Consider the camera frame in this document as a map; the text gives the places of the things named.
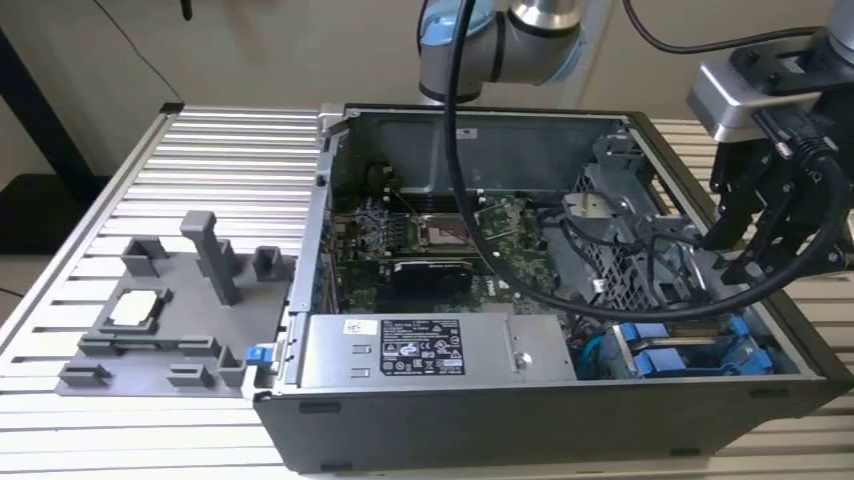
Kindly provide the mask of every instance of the motherboard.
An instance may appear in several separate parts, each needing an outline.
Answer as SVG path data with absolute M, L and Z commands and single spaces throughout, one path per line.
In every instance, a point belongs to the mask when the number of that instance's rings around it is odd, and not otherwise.
M 421 213 L 414 205 L 424 202 L 414 196 L 389 194 L 334 216 L 341 312 L 548 312 L 488 270 L 457 213 Z M 393 211 L 390 198 L 404 212 Z M 481 194 L 476 203 L 477 224 L 493 254 L 528 284 L 556 293 L 560 278 L 529 199 Z

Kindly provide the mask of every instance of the black cable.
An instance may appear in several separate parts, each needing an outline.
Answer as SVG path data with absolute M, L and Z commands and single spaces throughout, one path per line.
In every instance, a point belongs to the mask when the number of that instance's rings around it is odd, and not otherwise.
M 414 45 L 417 46 L 417 56 L 421 56 L 421 23 L 424 21 L 424 13 L 426 12 L 426 4 L 429 0 L 421 2 L 421 9 L 417 11 L 417 25 L 414 25 Z
M 548 307 L 573 312 L 577 315 L 620 322 L 661 323 L 669 321 L 705 319 L 713 315 L 736 311 L 764 300 L 768 295 L 797 279 L 801 272 L 811 267 L 815 259 L 824 256 L 827 249 L 833 244 L 840 233 L 841 222 L 851 207 L 851 186 L 839 165 L 836 165 L 833 159 L 825 155 L 817 157 L 812 165 L 813 169 L 821 173 L 824 178 L 827 178 L 828 189 L 831 192 L 828 208 L 824 211 L 824 218 L 812 242 L 805 247 L 803 253 L 795 257 L 783 268 L 776 270 L 760 284 L 741 291 L 736 295 L 709 302 L 701 306 L 656 312 L 629 312 L 598 308 L 577 301 L 566 301 L 562 298 L 557 298 L 537 291 L 526 283 L 518 280 L 518 278 L 516 278 L 505 262 L 493 255 L 489 243 L 485 241 L 482 233 L 477 228 L 477 222 L 468 202 L 462 170 L 458 163 L 456 144 L 456 93 L 458 91 L 457 83 L 462 62 L 465 32 L 468 31 L 473 7 L 474 0 L 462 1 L 453 28 L 450 55 L 448 56 L 448 78 L 445 85 L 446 98 L 449 101 L 445 102 L 442 110 L 444 149 L 448 164 L 448 176 L 453 187 L 453 197 L 456 199 L 456 207 L 458 208 L 460 217 L 465 224 L 465 228 L 468 229 L 468 236 L 470 237 L 474 248 L 482 257 L 482 261 L 497 277 L 504 281 L 504 283 L 506 283 L 510 289 L 518 292 L 518 294 L 526 296 L 530 300 L 546 305 Z
M 610 247 L 610 248 L 624 248 L 629 251 L 637 251 L 640 248 L 636 243 L 625 243 L 625 242 L 616 242 L 616 241 L 609 242 L 606 240 L 601 240 L 600 238 L 593 237 L 580 229 L 580 227 L 574 224 L 572 220 L 569 220 L 568 215 L 562 217 L 562 220 L 560 222 L 565 222 L 566 227 L 569 228 L 569 230 L 572 230 L 572 233 L 577 238 L 580 238 L 581 240 L 594 245 L 600 245 L 602 247 Z
M 9 290 L 7 288 L 0 287 L 0 293 L 5 293 L 6 295 L 11 295 L 13 297 L 17 297 L 17 298 L 23 298 L 22 293 L 15 292 L 14 290 Z
M 635 27 L 635 30 L 637 31 L 640 37 L 643 37 L 643 40 L 645 40 L 647 43 L 661 52 L 672 53 L 675 55 L 693 55 L 696 53 L 715 52 L 717 50 L 725 50 L 727 48 L 743 47 L 753 43 L 769 42 L 772 40 L 780 40 L 783 38 L 808 37 L 821 30 L 821 27 L 787 28 L 784 30 L 775 30 L 772 32 L 759 33 L 756 35 L 749 35 L 748 37 L 733 38 L 732 40 L 712 42 L 703 45 L 669 45 L 668 43 L 664 43 L 657 38 L 655 38 L 643 26 L 643 23 L 640 23 L 637 13 L 631 6 L 631 0 L 622 0 L 622 8 L 625 9 L 625 15 L 628 15 L 628 21 Z
M 162 83 L 165 84 L 165 86 L 169 88 L 169 90 L 171 90 L 171 93 L 174 94 L 174 97 L 177 98 L 177 100 L 181 103 L 183 103 L 183 99 L 181 98 L 179 94 L 177 93 L 177 90 L 174 90 L 174 87 L 171 86 L 169 81 L 165 79 L 165 77 L 159 73 L 159 70 L 157 70 L 154 68 L 154 66 L 150 64 L 150 62 L 145 58 L 145 55 L 142 55 L 142 52 L 139 52 L 138 48 L 135 48 L 135 44 L 133 43 L 133 40 L 130 40 L 130 37 L 127 36 L 126 32 L 121 28 L 121 25 L 118 25 L 118 22 L 115 22 L 115 19 L 113 18 L 113 16 L 109 14 L 109 11 L 103 8 L 103 5 L 101 5 L 101 2 L 98 0 L 91 0 L 91 3 L 94 3 L 97 8 L 99 8 L 101 12 L 103 12 L 103 15 L 106 15 L 106 18 L 109 19 L 109 21 L 111 22 L 113 26 L 115 27 L 115 30 L 118 30 L 118 33 L 121 34 L 121 36 L 126 40 L 127 44 L 130 45 L 130 48 L 133 49 L 133 53 L 135 53 L 135 56 L 138 57 L 138 59 L 145 63 L 145 65 L 147 65 L 147 68 L 150 68 L 150 71 L 154 72 L 154 75 L 157 75 L 157 77 L 159 77 L 159 80 L 162 80 Z

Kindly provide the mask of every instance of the blue latch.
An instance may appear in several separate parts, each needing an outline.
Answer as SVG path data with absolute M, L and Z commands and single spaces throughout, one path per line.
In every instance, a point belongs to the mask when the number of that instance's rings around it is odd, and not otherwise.
M 272 365 L 272 347 L 256 345 L 245 350 L 245 364 L 257 367 Z

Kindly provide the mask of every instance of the white sticker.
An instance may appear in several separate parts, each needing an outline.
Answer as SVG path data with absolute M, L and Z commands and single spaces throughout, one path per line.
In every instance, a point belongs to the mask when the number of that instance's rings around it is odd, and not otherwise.
M 378 322 L 376 320 L 344 320 L 344 335 L 376 335 Z
M 457 140 L 476 140 L 477 139 L 477 129 L 476 128 L 457 128 L 456 129 L 456 139 Z

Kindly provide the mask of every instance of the barcode sticker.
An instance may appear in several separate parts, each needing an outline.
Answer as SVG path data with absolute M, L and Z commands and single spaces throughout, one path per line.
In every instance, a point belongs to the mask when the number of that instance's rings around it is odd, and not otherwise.
M 344 320 L 344 335 L 376 335 L 378 322 L 348 318 Z

